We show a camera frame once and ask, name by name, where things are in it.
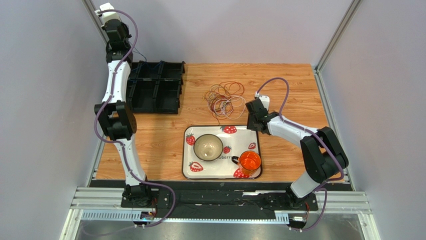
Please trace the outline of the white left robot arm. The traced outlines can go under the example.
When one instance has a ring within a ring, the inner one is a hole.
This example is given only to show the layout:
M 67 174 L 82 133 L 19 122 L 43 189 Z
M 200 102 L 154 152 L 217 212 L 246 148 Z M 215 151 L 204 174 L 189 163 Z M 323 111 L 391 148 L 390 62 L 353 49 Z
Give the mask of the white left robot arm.
M 102 29 L 108 37 L 108 82 L 102 102 L 94 106 L 94 124 L 100 126 L 107 137 L 104 142 L 113 144 L 118 151 L 125 173 L 123 199 L 146 205 L 152 200 L 152 194 L 150 187 L 144 183 L 146 174 L 136 150 L 136 118 L 125 101 L 133 62 L 133 50 L 129 42 L 131 34 L 119 17 L 106 20 Z

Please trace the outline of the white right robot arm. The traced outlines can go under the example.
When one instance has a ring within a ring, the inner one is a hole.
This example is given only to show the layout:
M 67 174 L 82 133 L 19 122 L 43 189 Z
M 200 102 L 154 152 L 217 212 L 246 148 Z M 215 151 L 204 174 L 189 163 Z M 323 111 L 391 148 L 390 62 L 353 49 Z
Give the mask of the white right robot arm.
M 290 197 L 306 197 L 326 181 L 335 181 L 335 175 L 342 174 L 349 166 L 346 153 L 332 128 L 307 127 L 278 112 L 269 112 L 260 98 L 245 106 L 248 110 L 247 129 L 280 137 L 301 149 L 305 171 L 287 188 Z

